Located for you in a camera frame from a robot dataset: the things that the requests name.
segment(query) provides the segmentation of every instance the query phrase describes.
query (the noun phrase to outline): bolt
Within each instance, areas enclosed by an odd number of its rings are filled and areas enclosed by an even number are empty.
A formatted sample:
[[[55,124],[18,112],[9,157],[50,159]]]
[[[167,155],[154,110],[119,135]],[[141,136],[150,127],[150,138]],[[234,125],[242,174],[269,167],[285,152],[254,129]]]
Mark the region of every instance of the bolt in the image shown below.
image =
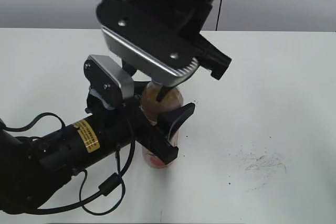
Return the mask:
[[[176,59],[179,58],[178,56],[179,56],[179,54],[178,54],[177,52],[174,52],[174,53],[172,53],[172,54],[170,55],[170,58],[176,60]]]
[[[126,26],[127,24],[126,24],[126,21],[122,19],[118,22],[118,25],[119,26]]]
[[[40,144],[40,150],[43,151],[43,152],[47,152],[47,149],[50,147],[48,143],[46,142],[43,142]]]
[[[84,65],[84,68],[85,68],[85,69],[88,69],[88,70],[89,70],[90,67],[91,67],[90,63],[86,63],[86,64]]]
[[[111,87],[111,85],[110,85],[109,83],[107,83],[107,84],[104,84],[104,89],[105,89],[105,90],[109,90],[109,89],[110,89],[110,87]]]

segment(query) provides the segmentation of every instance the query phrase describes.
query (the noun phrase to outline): table surface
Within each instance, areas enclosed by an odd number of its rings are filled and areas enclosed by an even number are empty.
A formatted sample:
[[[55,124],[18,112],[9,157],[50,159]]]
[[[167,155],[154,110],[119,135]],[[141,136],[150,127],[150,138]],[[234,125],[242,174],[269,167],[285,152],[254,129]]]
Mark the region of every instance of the table surface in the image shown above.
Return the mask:
[[[121,206],[10,216],[1,223],[336,223],[336,33],[204,32],[233,62],[221,81],[200,69],[181,85],[196,112],[181,128],[178,160],[148,167],[137,145]],[[0,117],[11,127],[54,112],[86,116],[89,54],[111,55],[99,30],[0,29]],[[146,77],[137,74],[136,79]],[[39,122],[27,135],[58,127]],[[122,160],[128,148],[122,150]],[[114,156],[88,169],[85,196],[115,171]],[[78,200],[83,175],[44,207]],[[89,205],[103,211],[120,191]]]

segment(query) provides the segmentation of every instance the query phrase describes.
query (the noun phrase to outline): yellow label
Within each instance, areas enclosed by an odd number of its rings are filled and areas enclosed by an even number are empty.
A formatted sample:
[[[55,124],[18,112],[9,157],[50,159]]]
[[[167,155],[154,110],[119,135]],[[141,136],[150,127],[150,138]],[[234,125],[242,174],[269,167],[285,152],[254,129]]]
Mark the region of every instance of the yellow label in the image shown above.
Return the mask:
[[[87,121],[84,119],[80,120],[79,122],[74,123],[74,127],[77,128],[78,134],[82,138],[88,153],[94,152],[100,148],[98,138]]]

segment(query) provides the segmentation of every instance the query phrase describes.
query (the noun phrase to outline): robotic arm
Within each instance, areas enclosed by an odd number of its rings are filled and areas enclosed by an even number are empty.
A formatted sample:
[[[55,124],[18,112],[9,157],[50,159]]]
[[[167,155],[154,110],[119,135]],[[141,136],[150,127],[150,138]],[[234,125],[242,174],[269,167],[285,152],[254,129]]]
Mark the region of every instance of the robotic arm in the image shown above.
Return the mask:
[[[162,84],[158,102],[200,66],[219,80],[231,59],[200,35],[212,1],[103,0],[97,17],[122,67],[108,56],[88,57],[83,70],[90,81],[86,108],[90,116],[74,124],[65,126],[51,113],[41,114],[21,129],[9,128],[0,120],[0,209],[8,214],[48,215],[84,207],[119,185],[124,194],[122,176],[131,164],[135,141],[165,164],[176,159],[179,149],[169,138],[193,114],[195,105],[160,114],[153,126],[139,108],[147,82],[133,81],[132,76],[140,70]],[[56,116],[61,129],[44,137],[8,133],[28,130],[44,116]],[[129,144],[124,168],[118,167],[96,194],[69,206],[38,209],[72,176],[114,152],[118,156],[120,148]]]

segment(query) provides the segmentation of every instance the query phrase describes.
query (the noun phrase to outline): cable connector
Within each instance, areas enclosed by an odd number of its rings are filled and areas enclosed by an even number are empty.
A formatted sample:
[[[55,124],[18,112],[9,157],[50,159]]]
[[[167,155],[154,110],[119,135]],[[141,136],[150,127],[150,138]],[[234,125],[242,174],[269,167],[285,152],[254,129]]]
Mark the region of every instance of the cable connector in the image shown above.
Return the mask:
[[[98,188],[104,196],[108,196],[121,184],[121,177],[117,173],[113,173]]]

